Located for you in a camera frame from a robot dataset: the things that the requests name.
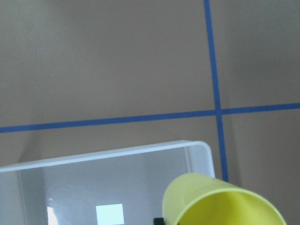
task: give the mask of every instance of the blue painter's tape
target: blue painter's tape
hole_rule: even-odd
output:
[[[217,60],[216,60],[216,54],[215,54],[215,45],[214,45],[214,36],[213,36],[212,21],[211,21],[211,15],[210,15],[210,1],[209,0],[204,0],[204,11],[205,11],[208,46],[209,46],[209,52],[210,52],[210,68],[211,68],[212,87],[213,87],[213,92],[214,92],[215,109],[216,109],[216,116],[217,116],[217,118],[216,118],[217,119],[217,134],[218,134],[218,139],[219,139],[222,177],[223,177],[224,181],[228,182],[229,178],[228,178],[228,170],[227,170],[223,121],[222,121],[222,114],[221,114],[221,100],[220,100],[220,91],[219,91],[219,83],[218,83]]]
[[[195,112],[178,112],[178,113],[166,113],[166,114],[155,114],[155,115],[144,115],[144,116],[107,118],[107,119],[97,119],[97,120],[79,120],[79,121],[69,121],[69,122],[0,127],[0,133],[57,129],[57,128],[86,127],[86,126],[117,124],[117,123],[132,123],[132,122],[143,122],[143,121],[154,121],[154,120],[170,120],[170,119],[192,118],[192,117],[214,116],[214,115],[216,115],[215,110],[205,110],[205,111],[195,111]]]
[[[288,110],[288,109],[300,109],[300,103],[222,109],[222,114],[228,115],[228,114],[240,114],[240,113],[257,113],[257,112],[278,111],[278,110]]]

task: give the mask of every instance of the gray floor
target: gray floor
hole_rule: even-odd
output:
[[[300,102],[300,3],[211,1],[222,108]],[[214,109],[202,1],[0,2],[0,127]],[[300,221],[300,109],[223,116],[230,182]],[[201,140],[214,116],[0,134],[0,165]]]

